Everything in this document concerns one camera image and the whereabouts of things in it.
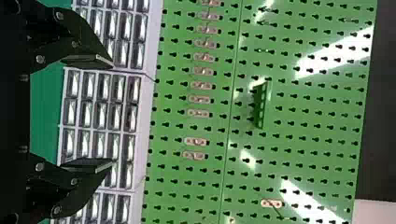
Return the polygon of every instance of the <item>electronic component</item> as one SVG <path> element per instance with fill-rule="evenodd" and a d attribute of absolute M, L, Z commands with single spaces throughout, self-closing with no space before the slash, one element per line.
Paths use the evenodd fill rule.
<path fill-rule="evenodd" d="M 131 40 L 132 32 L 132 14 L 121 13 L 120 15 L 120 38 Z"/>
<path fill-rule="evenodd" d="M 64 125 L 75 125 L 76 122 L 77 100 L 64 100 Z"/>
<path fill-rule="evenodd" d="M 188 146 L 205 147 L 208 142 L 204 138 L 186 137 L 184 143 Z"/>
<path fill-rule="evenodd" d="M 67 78 L 67 91 L 66 91 L 67 96 L 69 97 L 78 96 L 78 80 L 79 80 L 79 71 L 69 71 Z"/>
<path fill-rule="evenodd" d="M 198 13 L 198 18 L 207 21 L 219 21 L 221 16 L 207 11 Z"/>
<path fill-rule="evenodd" d="M 111 88 L 111 101 L 122 102 L 123 93 L 125 87 L 125 77 L 124 76 L 113 76 L 113 86 Z"/>
<path fill-rule="evenodd" d="M 281 208 L 283 206 L 283 203 L 278 200 L 262 199 L 261 205 L 262 207 L 266 208 Z"/>
<path fill-rule="evenodd" d="M 92 0 L 92 4 L 95 7 L 103 7 L 105 0 Z"/>
<path fill-rule="evenodd" d="M 87 8 L 83 8 L 83 7 L 79 7 L 79 8 L 76 8 L 76 12 L 77 12 L 77 14 L 80 16 L 80 17 L 82 17 L 84 20 L 87 20 L 87 15 L 88 15 L 88 10 L 87 10 Z"/>
<path fill-rule="evenodd" d="M 110 91 L 110 75 L 99 74 L 97 98 L 99 100 L 107 100 Z"/>
<path fill-rule="evenodd" d="M 132 176 L 134 166 L 131 162 L 123 162 L 121 167 L 120 187 L 122 189 L 132 188 Z"/>
<path fill-rule="evenodd" d="M 209 96 L 191 95 L 189 101 L 200 105 L 209 105 L 211 100 Z"/>
<path fill-rule="evenodd" d="M 197 26 L 197 32 L 206 35 L 217 35 L 219 33 L 219 28 L 212 26 Z"/>
<path fill-rule="evenodd" d="M 75 131 L 70 129 L 65 129 L 64 146 L 62 150 L 65 161 L 69 161 L 73 159 L 74 143 L 75 143 Z"/>
<path fill-rule="evenodd" d="M 103 19 L 103 11 L 101 10 L 92 10 L 91 11 L 91 27 L 97 36 L 102 35 L 102 19 Z"/>
<path fill-rule="evenodd" d="M 214 85 L 209 82 L 193 81 L 191 87 L 195 90 L 210 91 L 214 89 Z"/>
<path fill-rule="evenodd" d="M 107 1 L 107 7 L 108 8 L 119 8 L 121 0 L 108 0 Z"/>
<path fill-rule="evenodd" d="M 85 72 L 82 80 L 82 98 L 93 98 L 93 90 L 95 85 L 95 73 Z"/>
<path fill-rule="evenodd" d="M 108 113 L 108 129 L 115 131 L 119 130 L 121 123 L 122 105 L 111 104 Z"/>
<path fill-rule="evenodd" d="M 181 156 L 192 161 L 203 161 L 205 159 L 205 153 L 203 152 L 184 151 Z"/>
<path fill-rule="evenodd" d="M 114 64 L 118 67 L 126 67 L 128 63 L 129 41 L 119 40 L 116 42 L 116 56 Z"/>
<path fill-rule="evenodd" d="M 140 77 L 129 77 L 127 86 L 127 103 L 137 104 L 140 92 Z"/>
<path fill-rule="evenodd" d="M 125 135 L 123 144 L 123 159 L 126 161 L 134 161 L 134 136 Z"/>
<path fill-rule="evenodd" d="M 114 217 L 116 197 L 112 194 L 104 194 L 102 201 L 101 223 L 112 223 Z"/>
<path fill-rule="evenodd" d="M 117 11 L 108 11 L 106 13 L 106 20 L 105 20 L 105 35 L 108 38 L 116 38 L 116 26 L 117 26 L 117 18 L 118 13 Z"/>
<path fill-rule="evenodd" d="M 135 43 L 133 47 L 131 67 L 142 69 L 145 55 L 145 45 L 143 43 Z"/>
<path fill-rule="evenodd" d="M 116 223 L 126 224 L 129 220 L 129 207 L 131 203 L 130 196 L 119 196 L 119 202 L 117 205 Z"/>
<path fill-rule="evenodd" d="M 134 0 L 123 0 L 122 9 L 124 10 L 134 10 Z"/>
<path fill-rule="evenodd" d="M 105 39 L 105 48 L 107 50 L 108 55 L 113 58 L 114 50 L 116 49 L 116 41 L 113 39 Z"/>
<path fill-rule="evenodd" d="M 82 223 L 82 209 L 78 210 L 72 217 L 70 217 L 70 224 Z"/>
<path fill-rule="evenodd" d="M 92 102 L 83 101 L 81 102 L 81 112 L 79 118 L 79 125 L 84 128 L 91 127 L 91 117 L 92 117 Z"/>
<path fill-rule="evenodd" d="M 103 158 L 105 155 L 105 133 L 95 132 L 93 134 L 93 149 L 92 149 L 92 157 L 93 158 Z"/>
<path fill-rule="evenodd" d="M 127 105 L 125 109 L 125 132 L 134 133 L 134 131 L 136 130 L 136 117 L 137 107 L 134 105 Z"/>
<path fill-rule="evenodd" d="M 92 198 L 88 201 L 87 204 L 87 221 L 94 222 L 98 219 L 99 215 L 99 202 L 100 202 L 100 194 L 94 193 Z"/>
<path fill-rule="evenodd" d="M 145 42 L 147 29 L 148 17 L 137 14 L 134 19 L 134 39 L 139 42 Z"/>
<path fill-rule="evenodd" d="M 207 39 L 196 39 L 194 41 L 196 47 L 204 48 L 204 49 L 215 49 L 217 47 L 217 43 L 207 40 Z"/>
<path fill-rule="evenodd" d="M 137 0 L 136 11 L 148 13 L 149 12 L 149 0 Z"/>
<path fill-rule="evenodd" d="M 119 158 L 120 150 L 120 135 L 116 133 L 110 133 L 107 139 L 107 157 L 116 161 Z"/>
<path fill-rule="evenodd" d="M 216 61 L 216 58 L 208 53 L 194 53 L 194 60 L 206 63 L 213 63 Z"/>
<path fill-rule="evenodd" d="M 220 7 L 221 3 L 219 0 L 201 0 L 201 4 L 208 7 Z"/>
<path fill-rule="evenodd" d="M 77 158 L 88 157 L 90 151 L 90 132 L 78 132 Z"/>
<path fill-rule="evenodd" d="M 111 173 L 105 179 L 105 187 L 115 188 L 117 186 L 117 173 L 118 173 L 119 165 L 114 163 L 111 167 Z"/>
<path fill-rule="evenodd" d="M 255 91 L 253 96 L 255 106 L 252 111 L 252 115 L 255 117 L 253 123 L 258 128 L 263 129 L 265 105 L 267 102 L 268 92 L 271 92 L 271 85 L 268 85 L 268 82 L 264 82 L 261 85 L 254 86 L 253 90 Z"/>
<path fill-rule="evenodd" d="M 195 75 L 211 77 L 215 74 L 215 71 L 213 69 L 207 67 L 194 67 L 192 70 L 194 71 Z"/>
<path fill-rule="evenodd" d="M 210 118 L 210 113 L 207 110 L 189 109 L 187 114 L 192 117 L 207 119 Z"/>
<path fill-rule="evenodd" d="M 104 129 L 106 127 L 107 104 L 96 103 L 93 127 L 96 129 Z"/>

